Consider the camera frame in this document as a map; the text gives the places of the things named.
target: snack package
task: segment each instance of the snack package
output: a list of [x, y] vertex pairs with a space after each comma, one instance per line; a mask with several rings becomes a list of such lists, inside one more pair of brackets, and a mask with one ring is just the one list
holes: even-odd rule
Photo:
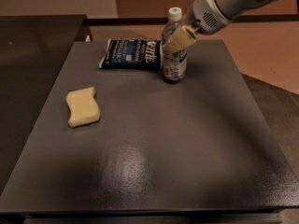
[[99, 64], [101, 69], [160, 70], [161, 41], [108, 40], [107, 52]]

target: bottle cap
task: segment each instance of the bottle cap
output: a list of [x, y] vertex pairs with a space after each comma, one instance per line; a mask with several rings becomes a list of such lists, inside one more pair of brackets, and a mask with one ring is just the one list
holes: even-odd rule
[[170, 21], [179, 21], [181, 19], [181, 9], [179, 7], [171, 7], [168, 11], [168, 19]]

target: floor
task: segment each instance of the floor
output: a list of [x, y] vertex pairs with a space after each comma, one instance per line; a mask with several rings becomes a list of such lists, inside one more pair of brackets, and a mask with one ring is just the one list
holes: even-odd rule
[[[93, 41], [160, 39], [163, 25], [91, 27]], [[241, 73], [299, 94], [299, 22], [233, 23], [215, 35], [223, 40]], [[294, 101], [299, 107], [298, 96]], [[298, 144], [279, 143], [299, 179]], [[299, 209], [281, 212], [283, 224], [299, 223]]]

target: plastic bottle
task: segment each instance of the plastic bottle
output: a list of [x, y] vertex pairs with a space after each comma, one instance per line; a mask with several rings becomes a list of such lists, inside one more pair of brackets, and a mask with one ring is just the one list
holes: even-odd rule
[[[168, 24], [162, 32], [162, 44], [165, 44], [167, 39], [176, 31], [182, 17], [182, 12], [179, 7], [172, 7], [168, 13]], [[186, 73], [187, 66], [187, 50], [181, 50], [174, 54], [164, 52], [163, 57], [163, 75], [166, 80], [180, 81]]]

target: dark table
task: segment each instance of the dark table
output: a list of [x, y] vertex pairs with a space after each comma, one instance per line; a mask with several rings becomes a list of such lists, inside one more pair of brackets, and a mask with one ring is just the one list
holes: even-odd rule
[[85, 18], [0, 17], [0, 195]]
[[[70, 50], [0, 198], [1, 213], [165, 215], [299, 206], [298, 182], [222, 42], [191, 48], [188, 74], [175, 85], [155, 72], [99, 70], [104, 52], [103, 43]], [[70, 129], [67, 92], [91, 86], [100, 122]]]

